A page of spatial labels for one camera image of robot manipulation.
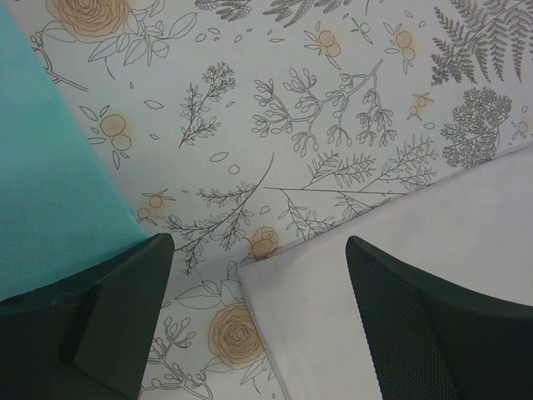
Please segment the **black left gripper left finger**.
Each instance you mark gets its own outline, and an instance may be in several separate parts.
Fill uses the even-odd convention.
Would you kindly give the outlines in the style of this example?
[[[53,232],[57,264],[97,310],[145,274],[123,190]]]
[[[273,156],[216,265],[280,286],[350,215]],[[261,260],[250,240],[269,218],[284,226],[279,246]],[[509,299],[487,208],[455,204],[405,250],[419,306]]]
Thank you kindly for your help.
[[[1,302],[3,399],[135,399],[173,259],[167,233]]]

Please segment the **white t shirt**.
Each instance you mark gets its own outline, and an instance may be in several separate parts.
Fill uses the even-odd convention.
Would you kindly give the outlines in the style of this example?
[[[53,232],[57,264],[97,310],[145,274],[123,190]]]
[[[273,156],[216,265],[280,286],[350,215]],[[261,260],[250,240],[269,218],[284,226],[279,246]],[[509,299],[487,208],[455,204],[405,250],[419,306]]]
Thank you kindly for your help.
[[[532,396],[532,150],[240,274],[287,399]]]

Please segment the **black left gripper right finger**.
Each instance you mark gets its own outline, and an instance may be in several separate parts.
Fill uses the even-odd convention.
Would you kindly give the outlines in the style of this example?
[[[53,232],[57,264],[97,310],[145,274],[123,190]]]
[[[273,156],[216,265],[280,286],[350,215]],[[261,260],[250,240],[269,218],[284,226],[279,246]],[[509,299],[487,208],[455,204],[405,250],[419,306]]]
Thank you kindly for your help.
[[[352,236],[346,261],[385,399],[530,399],[532,308],[472,291]]]

